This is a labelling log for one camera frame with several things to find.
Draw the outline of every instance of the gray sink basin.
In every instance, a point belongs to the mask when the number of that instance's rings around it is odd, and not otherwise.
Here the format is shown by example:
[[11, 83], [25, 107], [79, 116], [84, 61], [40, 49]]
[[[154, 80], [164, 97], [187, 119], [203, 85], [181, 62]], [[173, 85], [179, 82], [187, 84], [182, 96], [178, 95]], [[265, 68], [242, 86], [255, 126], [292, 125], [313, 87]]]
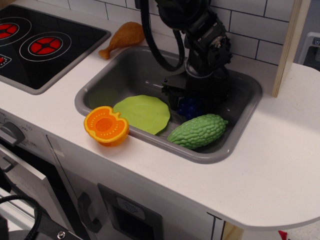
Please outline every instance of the gray sink basin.
[[[176, 54], [164, 51], [162, 54], [172, 64], [178, 61]], [[131, 47], [120, 53], [78, 92], [75, 107], [86, 116], [94, 108], [113, 107], [127, 97], [138, 95], [157, 97], [169, 105], [168, 97], [162, 92], [162, 81], [183, 71], [168, 72], [157, 63], [148, 47]], [[194, 150], [167, 141], [168, 135], [187, 121], [171, 108], [167, 127], [157, 135], [133, 126], [129, 127], [129, 135], [199, 164], [212, 164], [227, 158], [262, 97], [260, 85], [248, 75], [229, 71], [227, 82], [227, 98], [210, 112], [229, 121], [225, 133], [218, 140]]]

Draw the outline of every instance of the toy bitter melon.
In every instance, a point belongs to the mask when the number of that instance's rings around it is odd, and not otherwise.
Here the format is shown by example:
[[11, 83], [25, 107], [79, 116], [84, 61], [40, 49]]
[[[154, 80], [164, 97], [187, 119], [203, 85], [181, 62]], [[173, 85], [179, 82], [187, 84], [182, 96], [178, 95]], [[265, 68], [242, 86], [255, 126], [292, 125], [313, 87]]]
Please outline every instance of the toy bitter melon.
[[198, 116], [178, 126], [168, 136], [169, 142], [196, 149], [217, 140], [226, 131], [227, 120], [215, 114]]

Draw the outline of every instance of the stovetop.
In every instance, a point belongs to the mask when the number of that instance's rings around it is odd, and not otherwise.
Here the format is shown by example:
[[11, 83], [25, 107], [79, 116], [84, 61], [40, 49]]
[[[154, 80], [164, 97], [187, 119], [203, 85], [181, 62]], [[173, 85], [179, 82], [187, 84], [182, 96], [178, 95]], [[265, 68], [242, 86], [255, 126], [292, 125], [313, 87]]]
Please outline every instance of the stovetop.
[[42, 94], [110, 35], [96, 27], [9, 5], [0, 10], [0, 81]]

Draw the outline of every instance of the black handle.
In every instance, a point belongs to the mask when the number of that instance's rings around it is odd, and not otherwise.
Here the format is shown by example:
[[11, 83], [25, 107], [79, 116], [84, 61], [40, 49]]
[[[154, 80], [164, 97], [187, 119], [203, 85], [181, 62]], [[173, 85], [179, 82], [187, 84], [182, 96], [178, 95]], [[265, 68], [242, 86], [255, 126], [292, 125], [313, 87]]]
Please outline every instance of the black handle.
[[98, 219], [93, 221], [90, 219], [88, 209], [91, 205], [91, 200], [88, 194], [83, 192], [78, 198], [78, 212], [81, 222], [93, 233], [98, 233], [102, 228], [101, 222]]

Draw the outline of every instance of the toy orange slice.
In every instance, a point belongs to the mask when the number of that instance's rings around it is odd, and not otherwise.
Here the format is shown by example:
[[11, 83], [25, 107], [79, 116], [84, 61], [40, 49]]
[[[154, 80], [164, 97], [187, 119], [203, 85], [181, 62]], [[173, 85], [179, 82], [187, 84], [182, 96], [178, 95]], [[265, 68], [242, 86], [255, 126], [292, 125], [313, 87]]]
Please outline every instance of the toy orange slice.
[[110, 106], [93, 109], [84, 120], [84, 128], [88, 134], [102, 145], [113, 147], [121, 144], [129, 134], [129, 123], [114, 113]]

